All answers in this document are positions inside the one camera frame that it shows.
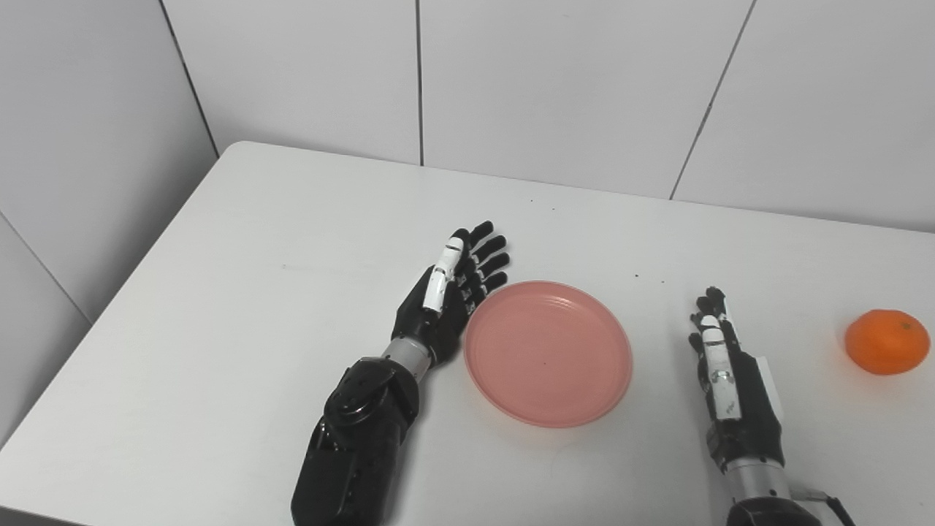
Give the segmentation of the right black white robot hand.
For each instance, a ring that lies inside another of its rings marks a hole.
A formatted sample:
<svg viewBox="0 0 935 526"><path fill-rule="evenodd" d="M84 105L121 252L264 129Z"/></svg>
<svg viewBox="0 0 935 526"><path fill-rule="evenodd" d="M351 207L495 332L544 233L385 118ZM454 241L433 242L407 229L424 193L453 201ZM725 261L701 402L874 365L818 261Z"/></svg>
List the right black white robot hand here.
<svg viewBox="0 0 935 526"><path fill-rule="evenodd" d="M782 424L769 396L761 361L745 352L727 307L727 297L710 286L689 316L688 337L698 358L698 380L711 425L706 443L720 470L742 459L785 466Z"/></svg>

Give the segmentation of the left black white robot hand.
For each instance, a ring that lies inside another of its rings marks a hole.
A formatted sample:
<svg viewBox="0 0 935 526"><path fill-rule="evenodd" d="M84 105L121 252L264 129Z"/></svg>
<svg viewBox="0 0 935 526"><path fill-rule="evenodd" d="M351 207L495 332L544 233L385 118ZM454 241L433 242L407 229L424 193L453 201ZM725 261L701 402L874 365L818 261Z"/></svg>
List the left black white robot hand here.
<svg viewBox="0 0 935 526"><path fill-rule="evenodd" d="M508 282L511 257L504 235L485 221L458 229L397 309L392 340L424 349L428 367L447 362L460 346L468 320Z"/></svg>

